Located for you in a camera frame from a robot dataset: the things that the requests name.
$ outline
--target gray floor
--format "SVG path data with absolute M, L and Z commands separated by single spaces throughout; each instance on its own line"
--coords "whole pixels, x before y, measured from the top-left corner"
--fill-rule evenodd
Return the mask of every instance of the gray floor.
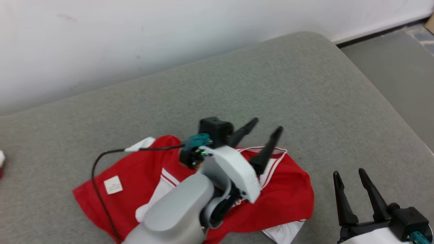
M 342 48 L 434 152 L 434 36 L 423 25 Z

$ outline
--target gray table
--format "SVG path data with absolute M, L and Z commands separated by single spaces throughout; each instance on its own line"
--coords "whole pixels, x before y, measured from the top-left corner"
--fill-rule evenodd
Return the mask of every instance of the gray table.
M 242 146 L 262 145 L 284 126 L 279 145 L 310 174 L 316 197 L 314 215 L 293 243 L 338 240 L 334 170 L 360 221 L 371 219 L 372 210 L 359 167 L 388 203 L 413 205 L 434 220 L 434 156 L 336 46 L 296 33 L 2 117 L 0 148 L 8 156 L 0 181 L 2 243 L 111 242 L 71 194 L 89 179 L 95 157 L 147 136 L 186 138 L 208 116 L 235 126 L 259 117 Z M 223 243 L 271 241 L 251 233 Z

